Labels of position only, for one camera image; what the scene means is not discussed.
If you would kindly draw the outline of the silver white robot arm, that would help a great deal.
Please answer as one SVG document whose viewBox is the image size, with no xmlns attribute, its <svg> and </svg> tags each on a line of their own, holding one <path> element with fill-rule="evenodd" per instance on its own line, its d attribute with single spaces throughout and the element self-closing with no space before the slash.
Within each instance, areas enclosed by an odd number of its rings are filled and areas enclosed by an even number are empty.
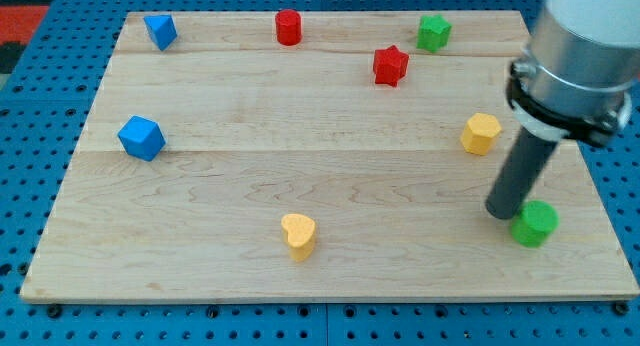
<svg viewBox="0 0 640 346">
<path fill-rule="evenodd" d="M 638 74 L 639 0 L 544 0 L 507 99 L 544 141 L 604 147 L 629 121 Z"/>
</svg>

